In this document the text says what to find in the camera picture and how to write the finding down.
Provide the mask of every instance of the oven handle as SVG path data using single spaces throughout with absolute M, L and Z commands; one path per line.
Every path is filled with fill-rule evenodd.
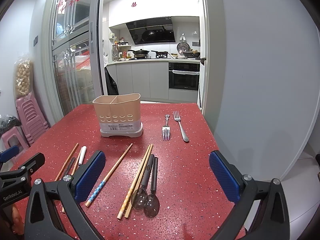
M 193 72 L 193 71 L 182 71 L 182 70 L 169 70 L 174 74 L 182 74 L 182 75 L 200 75 L 200 72 Z

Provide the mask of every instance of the spoon handle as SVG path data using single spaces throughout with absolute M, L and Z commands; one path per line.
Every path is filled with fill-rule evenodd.
M 148 185 L 154 158 L 155 158 L 155 156 L 153 154 L 151 154 L 150 157 L 149 157 L 146 169 L 145 169 L 145 171 L 143 173 L 143 179 L 142 179 L 142 182 L 141 182 L 141 186 L 147 187 L 147 185 Z
M 151 191 L 156 191 L 157 189 L 157 176 L 158 176 L 158 157 L 155 157 L 153 160 Z

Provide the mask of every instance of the stacked pink stools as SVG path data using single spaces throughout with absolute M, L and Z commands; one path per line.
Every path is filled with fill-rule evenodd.
M 16 106 L 22 130 L 28 143 L 33 144 L 44 132 L 48 130 L 48 123 L 39 108 L 33 93 L 18 98 Z
M 4 143 L 4 146 L 6 149 L 9 149 L 11 146 L 9 143 L 9 140 L 12 138 L 16 138 L 19 143 L 21 144 L 23 150 L 21 152 L 19 152 L 18 155 L 16 155 L 15 157 L 13 157 L 11 160 L 13 163 L 16 163 L 17 159 L 29 148 L 28 144 L 26 143 L 26 141 L 24 140 L 24 138 L 22 137 L 21 133 L 19 132 L 17 127 L 12 127 L 9 131 L 5 132 L 1 138 L 2 141 Z

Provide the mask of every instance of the blue gripper pad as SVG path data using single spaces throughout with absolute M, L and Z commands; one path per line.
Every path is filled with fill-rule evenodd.
M 237 203 L 240 199 L 239 184 L 214 151 L 210 153 L 209 164 L 228 200 Z
M 19 153 L 19 151 L 19 147 L 15 145 L 0 153 L 0 163 L 6 163 L 12 157 L 15 157 Z
M 103 152 L 100 152 L 92 161 L 91 165 L 86 169 L 81 178 L 78 180 L 75 186 L 75 200 L 78 203 L 87 200 L 105 164 L 106 156 Z

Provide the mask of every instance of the red table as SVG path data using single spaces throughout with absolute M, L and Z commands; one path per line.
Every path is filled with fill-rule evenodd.
M 179 124 L 173 119 L 173 110 L 180 112 L 189 143 L 182 140 Z M 162 141 L 161 127 L 165 124 L 165 114 L 170 114 L 169 141 Z M 52 181 L 78 142 L 80 145 L 75 157 L 84 145 L 87 147 L 84 160 L 96 150 L 106 155 L 106 165 L 96 187 L 130 143 L 133 143 L 90 208 L 84 202 L 81 203 L 97 230 L 105 239 L 114 240 L 210 239 L 231 211 L 233 203 L 227 200 L 209 167 L 208 155 L 218 147 L 197 105 L 141 104 L 141 121 L 144 131 L 139 138 L 104 138 L 100 135 L 93 106 L 81 105 L 43 134 L 13 168 L 17 168 L 33 154 L 42 152 L 46 158 L 45 164 L 32 179 Z M 151 143 L 154 144 L 152 153 L 159 157 L 159 214 L 148 219 L 143 211 L 132 210 L 129 219 L 123 216 L 122 220 L 118 220 L 116 217 L 120 207 Z M 61 210 L 60 202 L 57 203 L 58 210 Z M 24 214 L 27 199 L 17 205 L 20 213 Z M 66 215 L 60 212 L 60 216 L 68 233 L 76 237 Z

